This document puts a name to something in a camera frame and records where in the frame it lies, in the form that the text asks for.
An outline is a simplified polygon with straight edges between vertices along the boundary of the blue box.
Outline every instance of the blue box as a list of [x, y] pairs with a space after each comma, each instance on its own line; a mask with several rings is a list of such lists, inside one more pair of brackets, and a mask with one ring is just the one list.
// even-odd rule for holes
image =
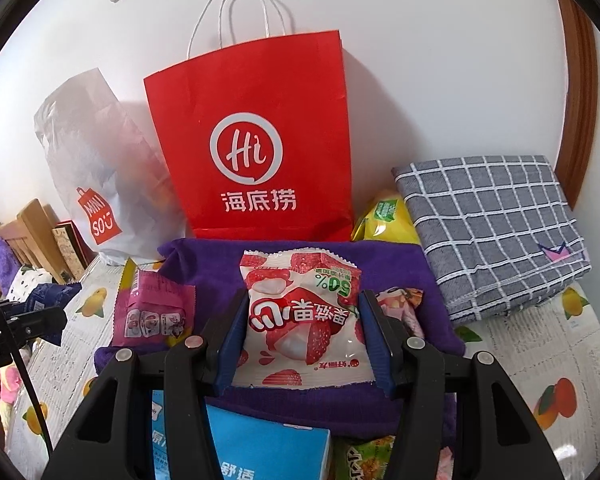
[[[152, 439], [155, 480], [169, 480], [164, 436], [164, 393], [154, 390]], [[211, 433], [227, 480], [325, 480], [330, 432], [278, 424], [208, 406]]]

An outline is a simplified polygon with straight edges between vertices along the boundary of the pink snack package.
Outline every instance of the pink snack package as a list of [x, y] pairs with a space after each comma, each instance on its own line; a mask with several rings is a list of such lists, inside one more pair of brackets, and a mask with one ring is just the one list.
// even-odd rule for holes
[[250, 304], [233, 386], [307, 389], [374, 380], [354, 264], [324, 249], [245, 251], [240, 271]]
[[179, 285], [128, 260], [113, 315], [112, 346], [167, 343], [174, 346], [193, 329], [196, 288]]
[[399, 319], [411, 332], [411, 335], [424, 339], [424, 332], [416, 317], [415, 309], [422, 302], [422, 291], [417, 288], [389, 288], [376, 294], [378, 305], [385, 316]]

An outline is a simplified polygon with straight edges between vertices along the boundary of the folded plaid fabric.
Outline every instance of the folded plaid fabric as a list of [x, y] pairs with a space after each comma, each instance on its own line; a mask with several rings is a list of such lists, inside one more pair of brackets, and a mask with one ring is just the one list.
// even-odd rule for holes
[[394, 168], [454, 324], [547, 300], [591, 266], [544, 156]]

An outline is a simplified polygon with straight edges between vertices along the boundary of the silver rivet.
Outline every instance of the silver rivet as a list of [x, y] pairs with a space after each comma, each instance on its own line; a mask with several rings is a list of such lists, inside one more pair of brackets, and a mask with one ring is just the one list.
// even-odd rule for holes
[[420, 337], [410, 337], [407, 339], [407, 346], [414, 350], [422, 350], [424, 348], [424, 339]]
[[480, 361], [483, 365], [492, 365], [494, 359], [489, 352], [480, 352], [478, 354], [478, 361]]
[[121, 348], [116, 352], [116, 359], [118, 361], [129, 361], [133, 354], [134, 353], [129, 348]]
[[187, 348], [198, 348], [202, 346], [202, 343], [205, 342], [199, 335], [190, 335], [184, 340], [184, 346]]

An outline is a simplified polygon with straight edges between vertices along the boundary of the white circle logo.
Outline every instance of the white circle logo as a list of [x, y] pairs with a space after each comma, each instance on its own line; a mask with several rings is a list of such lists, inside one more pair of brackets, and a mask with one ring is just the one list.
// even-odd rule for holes
[[[225, 160], [231, 162], [231, 169], [226, 167], [218, 153], [218, 139], [225, 129], [235, 123], [251, 123], [259, 126], [269, 136], [273, 146], [273, 156], [261, 156], [260, 139], [257, 134], [254, 134], [252, 139], [249, 131], [244, 132], [244, 136], [242, 136], [240, 129], [236, 128], [231, 151], [224, 156]], [[213, 159], [216, 168], [220, 170], [220, 173], [238, 184], [245, 184], [247, 186], [257, 186], [258, 184], [266, 182], [276, 174], [282, 163], [282, 140], [280, 139], [278, 131], [273, 124], [265, 118], [250, 112], [231, 114], [222, 119], [211, 133], [211, 138], [209, 139], [209, 151], [211, 152], [211, 158]], [[267, 158], [271, 159], [269, 169], [257, 180], [252, 176], [242, 176], [238, 174], [240, 161], [242, 161], [245, 168], [248, 168], [251, 164], [266, 164], [268, 162]]]

